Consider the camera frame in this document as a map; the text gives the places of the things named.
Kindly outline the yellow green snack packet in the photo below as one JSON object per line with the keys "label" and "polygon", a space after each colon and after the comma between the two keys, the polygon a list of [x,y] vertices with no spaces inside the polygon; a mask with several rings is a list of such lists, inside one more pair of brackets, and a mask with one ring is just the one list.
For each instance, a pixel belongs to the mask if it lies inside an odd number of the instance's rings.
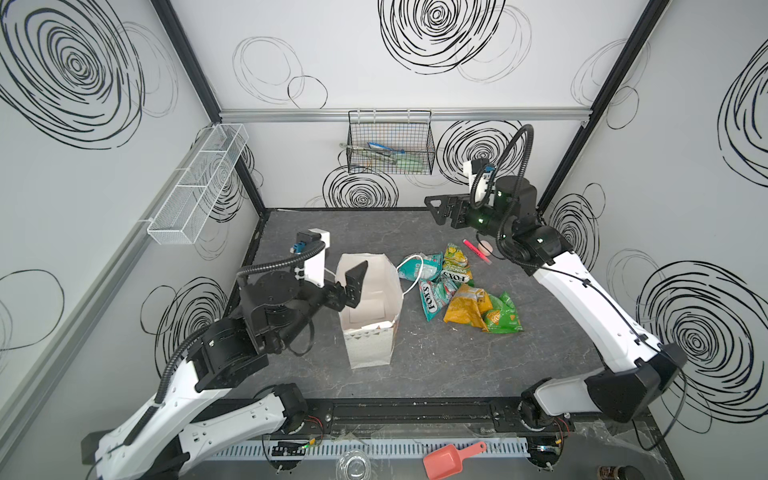
{"label": "yellow green snack packet", "polygon": [[449,243],[443,255],[443,268],[456,267],[464,269],[468,266],[468,259],[461,248],[456,244]]}

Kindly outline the white paper bag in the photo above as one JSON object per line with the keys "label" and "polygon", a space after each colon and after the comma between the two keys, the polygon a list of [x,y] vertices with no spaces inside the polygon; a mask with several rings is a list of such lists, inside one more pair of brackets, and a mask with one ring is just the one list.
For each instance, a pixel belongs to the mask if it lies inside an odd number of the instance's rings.
{"label": "white paper bag", "polygon": [[337,279],[346,285],[345,274],[362,262],[368,268],[360,303],[345,307],[340,326],[351,369],[389,365],[404,302],[404,290],[396,266],[385,254],[342,254]]}

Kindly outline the teal snack packet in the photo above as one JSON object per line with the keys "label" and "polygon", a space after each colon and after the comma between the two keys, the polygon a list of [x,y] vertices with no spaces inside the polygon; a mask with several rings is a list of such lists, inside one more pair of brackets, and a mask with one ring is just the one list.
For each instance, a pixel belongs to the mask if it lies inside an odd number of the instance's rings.
{"label": "teal snack packet", "polygon": [[442,273],[442,266],[442,254],[418,253],[406,257],[396,269],[400,279],[432,281]]}

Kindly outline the small yellow green packet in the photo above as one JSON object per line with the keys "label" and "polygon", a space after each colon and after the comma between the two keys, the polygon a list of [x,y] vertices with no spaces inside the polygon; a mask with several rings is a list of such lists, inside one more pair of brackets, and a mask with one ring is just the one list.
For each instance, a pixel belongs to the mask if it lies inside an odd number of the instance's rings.
{"label": "small yellow green packet", "polygon": [[469,267],[458,266],[453,264],[447,264],[443,267],[442,276],[450,279],[457,285],[467,284],[470,287],[474,287],[474,276]]}

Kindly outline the green white snack packet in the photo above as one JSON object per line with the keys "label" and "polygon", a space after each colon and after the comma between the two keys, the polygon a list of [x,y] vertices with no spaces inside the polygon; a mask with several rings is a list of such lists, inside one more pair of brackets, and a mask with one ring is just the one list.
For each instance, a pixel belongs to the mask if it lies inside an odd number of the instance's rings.
{"label": "green white snack packet", "polygon": [[459,289],[459,284],[440,276],[435,280],[420,280],[418,288],[426,321],[430,322],[450,303]]}

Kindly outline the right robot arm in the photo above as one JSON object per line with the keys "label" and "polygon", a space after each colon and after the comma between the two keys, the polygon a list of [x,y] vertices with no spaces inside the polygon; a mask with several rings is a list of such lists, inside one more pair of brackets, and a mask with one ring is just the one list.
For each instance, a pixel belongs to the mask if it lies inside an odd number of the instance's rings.
{"label": "right robot arm", "polygon": [[682,379],[687,357],[634,320],[591,275],[574,246],[536,209],[536,188],[525,179],[534,139],[520,127],[494,160],[468,166],[469,191],[428,196],[439,225],[471,228],[493,238],[498,254],[544,286],[576,320],[601,358],[601,368],[563,379],[544,379],[524,391],[523,425],[542,431],[572,413],[600,413],[627,423]]}

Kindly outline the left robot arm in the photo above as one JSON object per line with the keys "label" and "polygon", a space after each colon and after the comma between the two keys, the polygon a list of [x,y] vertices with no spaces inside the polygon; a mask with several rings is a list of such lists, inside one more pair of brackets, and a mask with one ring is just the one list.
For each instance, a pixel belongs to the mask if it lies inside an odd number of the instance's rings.
{"label": "left robot arm", "polygon": [[291,348],[323,307],[355,308],[369,267],[325,278],[327,244],[319,231],[297,236],[290,255],[241,268],[232,315],[189,334],[167,359],[156,393],[111,431],[81,442],[94,479],[177,479],[215,454],[254,436],[296,430],[307,403],[294,384],[280,384],[235,406],[227,395]]}

